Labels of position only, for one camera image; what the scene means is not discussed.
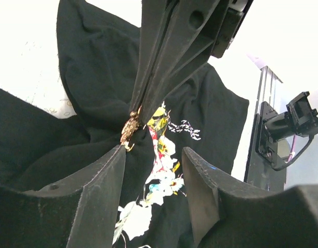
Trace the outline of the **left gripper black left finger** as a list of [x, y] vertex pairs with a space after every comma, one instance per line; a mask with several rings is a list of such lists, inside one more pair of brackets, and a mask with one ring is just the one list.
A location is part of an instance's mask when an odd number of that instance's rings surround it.
[[24, 247], [111, 247], [126, 153], [100, 159], [39, 191], [28, 191], [31, 216]]

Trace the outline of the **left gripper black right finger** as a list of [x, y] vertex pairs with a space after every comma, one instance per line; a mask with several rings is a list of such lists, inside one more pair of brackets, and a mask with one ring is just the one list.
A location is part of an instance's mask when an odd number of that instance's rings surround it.
[[269, 211], [273, 193], [241, 182], [189, 147], [182, 164], [193, 239], [197, 247], [279, 247]]

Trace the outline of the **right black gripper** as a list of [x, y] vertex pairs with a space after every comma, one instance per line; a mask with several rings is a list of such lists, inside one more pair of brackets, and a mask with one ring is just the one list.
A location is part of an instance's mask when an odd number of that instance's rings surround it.
[[253, 0], [178, 1], [142, 104], [146, 124], [160, 103], [209, 59], [233, 42]]

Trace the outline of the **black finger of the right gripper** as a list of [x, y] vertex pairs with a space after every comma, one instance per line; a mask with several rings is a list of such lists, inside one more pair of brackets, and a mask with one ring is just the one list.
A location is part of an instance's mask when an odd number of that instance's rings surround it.
[[165, 32], [177, 4], [178, 1], [142, 1], [139, 64], [130, 112], [137, 112], [143, 104]]

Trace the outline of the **black floral print t-shirt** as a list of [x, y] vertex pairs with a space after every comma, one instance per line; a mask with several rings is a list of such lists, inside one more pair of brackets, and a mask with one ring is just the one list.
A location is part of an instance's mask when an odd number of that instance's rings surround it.
[[142, 25], [60, 1], [75, 115], [0, 89], [0, 247], [196, 247], [184, 148], [232, 171], [249, 101], [208, 63], [229, 1], [143, 1]]

